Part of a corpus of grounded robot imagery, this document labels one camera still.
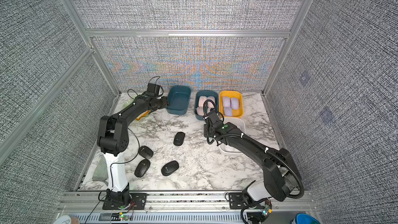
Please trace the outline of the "teal storage box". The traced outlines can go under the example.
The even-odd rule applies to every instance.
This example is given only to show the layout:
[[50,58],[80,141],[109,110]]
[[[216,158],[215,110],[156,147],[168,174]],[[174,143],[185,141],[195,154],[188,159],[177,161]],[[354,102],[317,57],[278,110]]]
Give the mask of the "teal storage box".
[[191,89],[188,86],[173,86],[167,95],[169,103],[169,106],[166,108],[167,112],[172,115],[186,114],[190,96]]
[[196,108],[198,107],[198,100],[199,100],[199,97],[200,97],[201,95],[204,95],[204,96],[206,96],[206,97],[208,97],[208,96],[214,96],[215,99],[216,99],[216,103],[215,103],[214,108],[215,108],[216,110],[218,110],[218,107],[219,107],[219,94],[218,94],[217,92],[212,91],[212,90],[200,90],[200,91],[198,91],[198,92],[196,93],[196,95],[195,95],[195,105],[194,105],[194,113],[195,113],[195,116],[196,116],[196,118],[197,118],[198,120],[204,120],[204,116],[201,117],[201,116],[197,115],[197,113],[196,113]]

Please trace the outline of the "white storage box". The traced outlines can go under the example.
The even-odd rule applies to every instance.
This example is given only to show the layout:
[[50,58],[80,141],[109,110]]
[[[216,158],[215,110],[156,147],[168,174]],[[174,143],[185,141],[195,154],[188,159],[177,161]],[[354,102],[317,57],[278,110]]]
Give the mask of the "white storage box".
[[[245,123],[241,119],[233,118],[233,117],[225,117],[224,123],[228,123],[228,122],[237,126],[244,133],[246,132]],[[226,144],[221,144],[218,148],[219,148],[219,151],[221,152],[221,154],[226,155],[226,156],[236,157],[236,156],[240,156],[243,154],[238,149],[228,146]]]

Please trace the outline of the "purple mouse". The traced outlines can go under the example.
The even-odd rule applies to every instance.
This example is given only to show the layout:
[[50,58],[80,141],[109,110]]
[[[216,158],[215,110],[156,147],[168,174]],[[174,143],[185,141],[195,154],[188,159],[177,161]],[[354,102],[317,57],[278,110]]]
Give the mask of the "purple mouse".
[[223,114],[225,116],[229,116],[229,117],[233,117],[234,116],[233,109],[231,107],[224,107],[223,108]]
[[230,102],[231,102],[231,104],[230,104],[231,109],[233,109],[233,110],[239,110],[239,108],[240,108],[239,98],[237,98],[237,97],[231,97],[231,98],[230,98]]
[[221,99],[223,107],[231,107],[231,98],[229,96],[223,96]]

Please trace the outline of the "yellow storage box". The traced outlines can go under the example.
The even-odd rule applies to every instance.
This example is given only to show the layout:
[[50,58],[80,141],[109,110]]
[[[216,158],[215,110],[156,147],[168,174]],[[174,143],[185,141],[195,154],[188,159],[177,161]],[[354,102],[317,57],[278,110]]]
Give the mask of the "yellow storage box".
[[244,115],[243,96],[238,91],[224,90],[219,93],[219,111],[227,117],[241,118]]

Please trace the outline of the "black mouse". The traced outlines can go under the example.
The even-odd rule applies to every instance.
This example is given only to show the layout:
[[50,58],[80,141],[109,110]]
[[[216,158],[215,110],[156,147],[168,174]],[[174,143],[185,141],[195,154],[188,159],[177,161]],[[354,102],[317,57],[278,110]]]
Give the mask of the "black mouse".
[[179,163],[177,161],[171,161],[165,164],[161,169],[161,174],[163,176],[170,176],[179,169]]
[[181,146],[184,142],[185,136],[186,135],[184,132],[177,132],[174,137],[173,144],[175,146]]
[[134,175],[138,178],[141,178],[147,173],[149,168],[150,168],[150,161],[147,159],[143,159],[137,165]]
[[141,157],[149,160],[153,157],[154,152],[147,146],[141,146],[138,150],[138,154]]

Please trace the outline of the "peach pink mouse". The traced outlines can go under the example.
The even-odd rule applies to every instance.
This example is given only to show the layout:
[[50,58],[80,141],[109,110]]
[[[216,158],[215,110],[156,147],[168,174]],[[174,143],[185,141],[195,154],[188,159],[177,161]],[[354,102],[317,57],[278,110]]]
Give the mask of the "peach pink mouse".
[[206,100],[207,100],[207,97],[204,95],[201,95],[198,100],[198,107],[203,107]]

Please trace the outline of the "pink mouse top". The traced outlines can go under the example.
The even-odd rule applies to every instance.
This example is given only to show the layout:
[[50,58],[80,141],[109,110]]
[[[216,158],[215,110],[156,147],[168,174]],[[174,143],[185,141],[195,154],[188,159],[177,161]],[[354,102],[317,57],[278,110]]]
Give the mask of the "pink mouse top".
[[216,99],[214,96],[208,96],[207,99],[211,100],[213,103],[216,103]]

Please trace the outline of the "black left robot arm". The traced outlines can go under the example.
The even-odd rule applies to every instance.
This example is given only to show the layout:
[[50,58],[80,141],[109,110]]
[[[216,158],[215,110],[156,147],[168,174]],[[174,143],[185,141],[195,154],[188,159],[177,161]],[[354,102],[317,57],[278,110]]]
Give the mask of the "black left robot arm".
[[105,200],[121,205],[130,203],[129,183],[125,173],[124,152],[129,145],[129,125],[144,113],[152,113],[168,106],[163,87],[148,83],[147,90],[137,95],[132,103],[99,121],[97,146],[104,154],[108,172]]

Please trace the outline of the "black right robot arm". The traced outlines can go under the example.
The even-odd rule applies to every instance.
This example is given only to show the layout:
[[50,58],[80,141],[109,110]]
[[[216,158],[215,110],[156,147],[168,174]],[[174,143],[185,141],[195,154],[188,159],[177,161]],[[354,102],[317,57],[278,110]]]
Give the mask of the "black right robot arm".
[[203,119],[207,127],[207,144],[231,146],[253,160],[262,169],[264,188],[272,198],[282,202],[286,198],[299,199],[304,196],[301,175],[288,150],[261,144],[236,125],[224,123],[223,114],[215,109],[205,112]]

